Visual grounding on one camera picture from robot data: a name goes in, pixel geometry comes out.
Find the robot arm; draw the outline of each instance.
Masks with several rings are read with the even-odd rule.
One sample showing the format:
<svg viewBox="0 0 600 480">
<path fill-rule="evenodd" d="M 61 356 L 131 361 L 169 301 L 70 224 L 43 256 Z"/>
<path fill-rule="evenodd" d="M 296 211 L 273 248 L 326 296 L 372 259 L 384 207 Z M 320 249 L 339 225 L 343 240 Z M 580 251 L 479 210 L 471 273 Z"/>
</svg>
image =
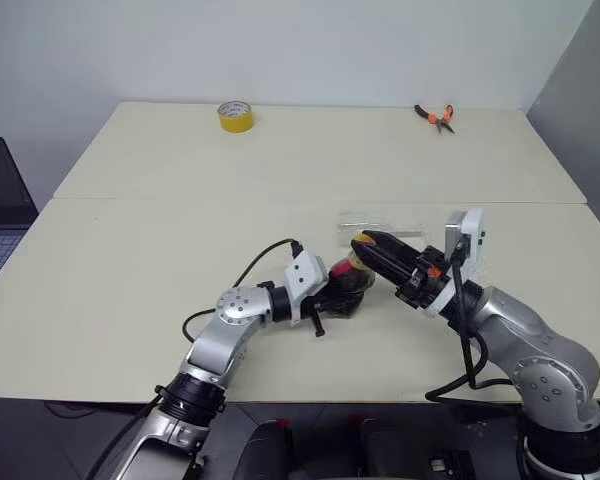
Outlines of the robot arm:
<svg viewBox="0 0 600 480">
<path fill-rule="evenodd" d="M 285 284 L 237 287 L 218 299 L 213 318 L 193 342 L 162 400 L 144 420 L 112 478 L 197 478 L 197 453 L 209 424 L 224 408 L 224 392 L 244 358 L 247 342 L 269 322 L 300 321 L 303 308 L 328 280 L 320 257 L 296 252 Z"/>
<path fill-rule="evenodd" d="M 354 240 L 353 250 L 397 286 L 398 298 L 429 316 L 440 314 L 456 331 L 464 318 L 469 335 L 484 339 L 488 359 L 508 375 L 522 397 L 525 455 L 531 468 L 542 478 L 600 480 L 600 407 L 593 399 L 600 369 L 593 355 L 495 287 L 483 289 L 466 281 L 461 315 L 451 278 L 454 252 L 464 253 L 461 270 L 466 279 L 484 242 L 482 212 L 452 215 L 445 253 L 433 247 L 419 252 L 383 232 L 364 233 L 375 243 Z"/>
</svg>

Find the white table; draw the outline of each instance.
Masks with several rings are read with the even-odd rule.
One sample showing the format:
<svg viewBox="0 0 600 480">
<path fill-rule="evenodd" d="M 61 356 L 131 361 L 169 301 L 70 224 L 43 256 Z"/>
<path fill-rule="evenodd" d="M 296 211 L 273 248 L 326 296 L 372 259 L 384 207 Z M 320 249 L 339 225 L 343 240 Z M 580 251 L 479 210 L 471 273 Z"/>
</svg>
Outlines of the white table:
<svg viewBox="0 0 600 480">
<path fill-rule="evenodd" d="M 0 396 L 146 401 L 188 348 L 182 320 L 213 305 L 264 246 L 292 235 L 331 264 L 346 253 L 336 241 L 338 213 L 379 208 L 214 205 L 52 200 L 0 272 Z M 380 208 L 396 225 L 420 223 L 428 237 L 414 241 L 421 248 L 427 240 L 442 246 L 444 221 L 461 206 Z M 600 362 L 600 224 L 588 207 L 492 204 L 487 214 L 486 263 L 476 279 L 533 306 Z M 280 249 L 245 284 L 279 280 L 289 258 Z M 378 281 L 352 319 L 325 320 L 320 339 L 309 322 L 266 328 L 229 399 L 424 401 L 425 391 L 461 373 L 459 341 L 443 319 L 425 318 L 393 291 Z M 507 387 L 459 394 L 517 399 Z"/>
<path fill-rule="evenodd" d="M 254 106 L 229 134 L 216 108 L 121 104 L 55 197 L 585 203 L 519 111 L 459 108 L 438 135 L 412 109 Z"/>
</svg>

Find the yellow tape roll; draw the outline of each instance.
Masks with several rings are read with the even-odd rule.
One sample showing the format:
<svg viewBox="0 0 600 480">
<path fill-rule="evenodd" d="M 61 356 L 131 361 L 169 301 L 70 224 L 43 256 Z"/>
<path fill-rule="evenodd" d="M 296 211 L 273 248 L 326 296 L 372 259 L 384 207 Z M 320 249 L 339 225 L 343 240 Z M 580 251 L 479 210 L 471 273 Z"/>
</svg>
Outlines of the yellow tape roll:
<svg viewBox="0 0 600 480">
<path fill-rule="evenodd" d="M 370 243 L 371 245 L 376 244 L 376 241 L 373 238 L 371 238 L 369 235 L 366 235 L 364 233 L 359 233 L 358 235 L 353 237 L 353 240 L 357 240 L 360 243 Z M 347 256 L 347 258 L 348 258 L 351 266 L 353 268 L 355 268 L 356 270 L 371 270 L 364 263 L 362 263 L 362 260 L 360 260 L 358 258 L 358 256 L 356 255 L 356 252 L 354 252 L 353 250 L 351 250 L 349 252 L 349 255 Z"/>
<path fill-rule="evenodd" d="M 245 102 L 227 102 L 218 107 L 220 125 L 227 132 L 246 132 L 253 127 L 253 114 L 251 105 Z"/>
</svg>

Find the pliers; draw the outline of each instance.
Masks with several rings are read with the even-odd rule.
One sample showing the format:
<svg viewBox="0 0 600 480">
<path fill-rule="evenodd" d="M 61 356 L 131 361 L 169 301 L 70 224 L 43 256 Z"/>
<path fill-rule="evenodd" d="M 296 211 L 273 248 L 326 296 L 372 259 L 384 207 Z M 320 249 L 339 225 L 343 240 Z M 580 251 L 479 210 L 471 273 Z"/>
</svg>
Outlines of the pliers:
<svg viewBox="0 0 600 480">
<path fill-rule="evenodd" d="M 451 125 L 449 125 L 451 117 L 453 116 L 453 107 L 451 105 L 447 105 L 447 108 L 444 109 L 444 115 L 442 118 L 438 118 L 433 113 L 427 112 L 420 105 L 416 105 L 413 108 L 418 115 L 429 120 L 429 123 L 432 125 L 435 125 L 438 128 L 438 133 L 442 132 L 443 127 L 449 130 L 451 133 L 456 133 L 453 131 L 453 128 L 451 128 Z"/>
</svg>

